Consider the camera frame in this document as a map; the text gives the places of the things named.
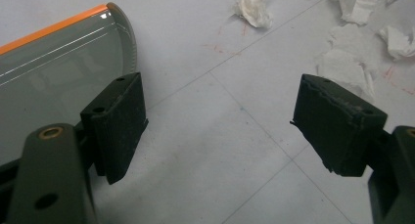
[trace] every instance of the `screw hole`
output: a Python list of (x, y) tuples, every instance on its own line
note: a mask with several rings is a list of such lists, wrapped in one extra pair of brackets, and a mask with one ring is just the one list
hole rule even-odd
[(39, 198), (34, 207), (38, 210), (46, 209), (52, 206), (58, 200), (58, 195), (55, 193), (47, 194), (41, 198)]
[(95, 108), (94, 110), (92, 110), (92, 112), (94, 113), (102, 113), (104, 112), (105, 108)]
[(415, 138), (415, 129), (408, 129), (408, 134)]
[(40, 132), (39, 138), (43, 139), (43, 140), (56, 138), (59, 135), (61, 135), (63, 131), (64, 131), (64, 128), (62, 128), (62, 127), (47, 128), (47, 129), (43, 130), (42, 132)]
[(363, 112), (366, 113), (366, 114), (373, 114), (373, 112), (370, 111), (370, 110), (363, 110)]

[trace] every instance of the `red mark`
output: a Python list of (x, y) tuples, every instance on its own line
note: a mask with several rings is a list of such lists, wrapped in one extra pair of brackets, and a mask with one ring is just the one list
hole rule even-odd
[(413, 91), (410, 91), (408, 89), (402, 88), (403, 91), (405, 91), (406, 93), (410, 94), (410, 95), (415, 95), (415, 89)]
[(384, 78), (386, 78), (388, 81), (390, 81), (392, 76), (393, 76), (394, 68), (395, 68), (395, 66), (391, 66), (387, 70), (387, 72), (384, 73)]

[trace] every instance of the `white paper scrap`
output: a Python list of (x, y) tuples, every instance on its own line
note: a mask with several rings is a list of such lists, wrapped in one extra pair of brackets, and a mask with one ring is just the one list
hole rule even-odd
[(264, 0), (237, 0), (234, 11), (237, 16), (245, 18), (254, 27), (272, 26), (272, 19), (266, 11)]
[(379, 35), (388, 43), (388, 52), (395, 60), (415, 56), (415, 26), (412, 27), (412, 39), (392, 26), (386, 26)]
[(364, 64), (365, 70), (373, 77), (378, 71), (378, 62), (374, 55), (374, 49), (370, 41), (360, 31), (356, 24), (335, 26), (330, 30), (329, 41), (333, 49), (339, 49), (351, 53)]
[(342, 20), (365, 25), (375, 9), (376, 3), (365, 0), (339, 0)]
[(353, 94), (374, 100), (373, 80), (364, 71), (362, 63), (349, 52), (333, 49), (317, 61), (318, 75), (331, 79)]

